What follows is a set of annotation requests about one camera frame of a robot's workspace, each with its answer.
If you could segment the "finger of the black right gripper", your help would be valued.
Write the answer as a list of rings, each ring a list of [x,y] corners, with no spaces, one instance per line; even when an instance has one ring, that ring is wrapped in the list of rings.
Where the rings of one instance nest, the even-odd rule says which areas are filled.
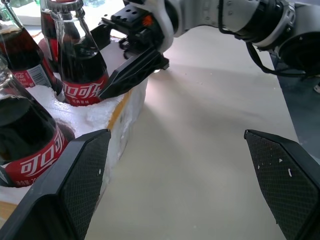
[[[90,33],[99,50],[102,50],[111,43],[111,28],[105,24],[98,25]]]
[[[152,47],[139,55],[130,57],[112,72],[108,83],[98,97],[110,99],[127,93],[155,70],[161,69],[162,64],[163,55]]]

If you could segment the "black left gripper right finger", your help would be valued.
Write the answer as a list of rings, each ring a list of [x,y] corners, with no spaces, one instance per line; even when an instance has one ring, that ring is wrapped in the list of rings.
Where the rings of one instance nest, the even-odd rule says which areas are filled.
[[[286,240],[320,240],[320,163],[297,142],[244,132],[260,191]]]

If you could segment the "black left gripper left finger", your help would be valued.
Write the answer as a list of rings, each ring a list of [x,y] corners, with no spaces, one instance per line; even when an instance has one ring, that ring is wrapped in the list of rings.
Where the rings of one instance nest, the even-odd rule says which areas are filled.
[[[0,240],[84,240],[103,183],[111,132],[72,140],[0,228]]]

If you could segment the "cola glass bottle red label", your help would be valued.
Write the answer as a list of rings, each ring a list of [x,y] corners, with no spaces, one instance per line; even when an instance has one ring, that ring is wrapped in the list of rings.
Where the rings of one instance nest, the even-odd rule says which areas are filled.
[[[109,75],[85,22],[83,0],[46,2],[56,29],[59,73],[66,102],[76,107],[99,103]]]
[[[73,139],[72,131],[16,80],[0,56],[0,186],[32,185]]]
[[[16,16],[8,0],[0,0],[0,55],[25,88],[36,85],[57,88],[57,79],[43,51]]]
[[[47,0],[39,0],[41,31],[47,45],[47,58],[54,73],[59,73],[58,40],[55,21],[52,19],[51,10],[47,6]]]

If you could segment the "white foam crate yellow tape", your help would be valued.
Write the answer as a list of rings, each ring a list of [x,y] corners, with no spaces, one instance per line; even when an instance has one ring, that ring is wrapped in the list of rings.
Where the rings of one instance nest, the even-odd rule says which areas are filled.
[[[79,107],[59,102],[48,87],[36,86],[28,89],[61,125],[60,128],[67,128],[75,137],[101,129],[111,131],[110,150],[106,157],[100,188],[101,197],[110,183],[112,168],[120,160],[128,143],[132,125],[143,108],[147,83],[147,79],[144,79],[125,94],[103,100],[98,104]],[[51,166],[56,159],[55,154],[59,152],[60,150],[48,146],[13,165],[18,173],[28,180],[18,184],[17,187],[0,186],[0,228],[26,195],[30,184],[43,170]]]

